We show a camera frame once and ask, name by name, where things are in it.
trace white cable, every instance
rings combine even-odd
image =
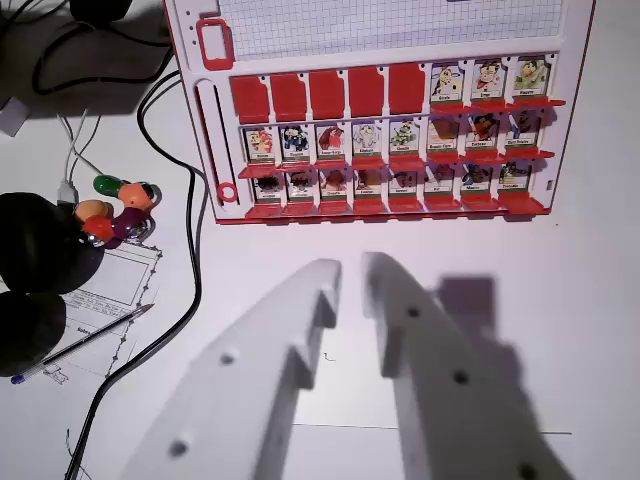
[[[91,163],[89,160],[87,160],[85,157],[83,157],[82,153],[80,153],[80,152],[78,152],[78,150],[76,150],[75,142],[74,142],[73,130],[71,129],[71,125],[69,125],[69,121],[67,120],[67,118],[66,117],[62,117],[59,114],[56,114],[56,116],[58,117],[58,120],[60,120],[60,124],[62,125],[62,128],[64,128],[64,131],[67,132],[67,137],[69,137],[69,142],[72,144],[71,151],[73,152],[73,154],[78,159],[82,160],[82,162],[87,167],[89,167],[96,175],[102,175],[102,172],[100,171],[100,169],[98,169],[93,163]],[[80,135],[80,130],[78,129],[78,134],[75,136],[75,138],[77,139],[79,135]],[[68,173],[67,173],[68,169],[69,169],[69,162],[68,162],[68,159],[67,159],[67,162],[65,163],[65,174],[64,174],[65,180],[68,177]]]
[[[71,154],[75,150],[76,142],[78,141],[78,138],[80,137],[80,132],[82,131],[82,125],[84,125],[84,120],[85,120],[85,118],[87,118],[87,112],[88,111],[89,111],[89,109],[85,108],[84,112],[82,112],[82,118],[80,118],[80,125],[78,125],[78,133],[76,133],[75,136],[71,137],[72,138],[71,139],[71,147],[69,147],[69,152],[67,153],[67,158],[64,161],[64,170],[63,170],[63,174],[62,174],[62,181],[63,182],[67,181],[67,171],[69,170],[69,161],[71,160]]]

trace character card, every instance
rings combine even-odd
[[[391,175],[389,179],[390,197],[410,197],[415,196],[418,184],[417,172],[398,172]]]
[[[251,179],[256,203],[280,202],[282,186],[277,176]]]
[[[309,160],[309,139],[302,125],[287,125],[280,128],[282,160],[296,162]]]
[[[389,123],[389,152],[391,154],[418,153],[420,127],[412,120]]]
[[[464,72],[457,63],[440,63],[431,69],[431,103],[462,100]]]
[[[379,197],[382,190],[380,170],[356,170],[353,178],[356,198]]]
[[[500,122],[493,113],[469,116],[470,131],[465,146],[471,150],[496,148]]]
[[[313,182],[308,171],[287,173],[287,197],[290,202],[313,201]]]
[[[318,126],[316,136],[318,138],[318,158],[344,157],[344,130],[337,124]]]
[[[509,114],[511,124],[507,132],[506,148],[534,147],[538,142],[540,117],[532,110],[520,110]]]
[[[506,71],[499,58],[478,60],[473,66],[471,99],[502,98]]]
[[[531,164],[526,160],[507,162],[500,170],[498,191],[526,192],[531,178]]]
[[[245,129],[244,135],[250,162],[272,162],[275,160],[271,128]]]
[[[427,150],[454,152],[458,143],[458,125],[453,117],[429,117]]]
[[[320,198],[322,200],[347,199],[347,169],[320,170]]]
[[[447,195],[453,193],[455,170],[449,165],[430,165],[424,177],[425,195]]]
[[[461,193],[488,193],[493,169],[473,163],[465,164],[466,173],[462,177]]]
[[[542,96],[547,92],[551,66],[544,61],[544,56],[520,57],[516,68],[514,97]]]
[[[357,123],[353,129],[353,156],[371,157],[380,155],[382,129],[375,122]]]

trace grid paper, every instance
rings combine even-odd
[[[237,60],[558,34],[562,0],[220,0]]]

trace pen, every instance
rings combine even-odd
[[[121,317],[116,318],[113,322],[108,323],[104,327],[99,328],[95,332],[87,335],[86,337],[81,338],[77,342],[73,342],[71,345],[69,345],[68,347],[63,348],[59,352],[54,353],[53,355],[50,355],[49,357],[45,358],[44,360],[42,360],[37,365],[34,365],[31,368],[28,368],[27,370],[22,372],[20,375],[14,375],[13,377],[11,377],[11,383],[13,383],[14,385],[21,384],[27,378],[29,378],[32,375],[35,375],[36,373],[41,372],[42,370],[44,370],[47,367],[47,365],[49,365],[50,363],[62,360],[63,358],[67,357],[68,355],[71,355],[76,350],[79,350],[84,345],[90,344],[91,342],[93,342],[94,340],[100,338],[102,335],[104,335],[105,333],[109,332],[111,329],[117,327],[118,325],[121,325],[121,324],[123,324],[125,322],[130,322],[132,320],[135,320],[136,318],[141,316],[143,313],[148,311],[151,307],[153,307],[153,305],[154,305],[153,303],[150,303],[148,305],[143,305],[142,307],[136,308],[135,310],[133,310],[133,311],[121,316]]]

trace white plastic frame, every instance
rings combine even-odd
[[[201,47],[197,35],[196,22],[201,18],[218,15],[215,2],[211,0],[167,0],[166,2],[172,35],[180,60],[182,78],[189,109],[193,118],[194,130],[198,141],[203,166],[209,181],[210,191],[216,218],[218,220],[244,220],[248,210],[253,206],[250,182],[238,179],[237,175],[246,166],[243,152],[243,140],[240,136],[239,119],[235,113],[231,85],[229,78],[242,75],[264,76],[262,82],[266,85],[271,115],[270,126],[280,126],[286,123],[309,124],[319,123],[312,119],[308,85],[308,72],[322,69],[343,69],[341,77],[345,83],[345,131],[349,132],[351,122],[348,102],[349,67],[378,66],[382,67],[380,74],[384,77],[385,95],[383,115],[371,117],[382,119],[383,132],[388,124],[389,115],[388,85],[390,64],[417,62],[424,64],[421,69],[425,72],[425,103],[421,114],[422,122],[426,126],[429,114],[429,99],[427,94],[430,87],[431,66],[435,62],[458,60],[465,68],[463,85],[463,101],[470,104],[473,62],[483,57],[501,57],[507,68],[504,98],[507,103],[512,101],[513,76],[518,56],[546,54],[547,61],[552,64],[551,77],[547,86],[547,96],[551,99],[566,100],[563,107],[545,109],[540,130],[538,147],[555,153],[555,157],[536,160],[533,165],[529,191],[533,198],[545,208],[550,208],[555,193],[556,180],[564,153],[564,145],[568,135],[572,105],[575,101],[580,70],[585,53],[587,35],[594,6],[594,0],[565,0],[563,4],[562,24],[560,34],[552,37],[516,38],[505,40],[489,40],[478,42],[453,43],[445,45],[428,45],[421,47],[394,48],[377,51],[361,51],[357,55],[351,52],[301,56],[294,58],[259,59],[235,62],[229,70],[208,71],[201,57]],[[307,92],[307,114],[304,122],[275,122],[273,101],[269,76],[273,73],[295,72],[302,74],[300,80],[305,83]],[[464,142],[458,141],[458,149],[464,151]],[[504,138],[499,139],[500,151],[504,149]],[[311,163],[315,162],[314,148],[311,149]],[[347,163],[351,164],[350,145],[346,149]],[[425,149],[420,151],[422,157]],[[231,183],[236,186],[238,201],[222,202],[216,193],[221,183]],[[459,199],[459,183],[454,184],[454,196]]]

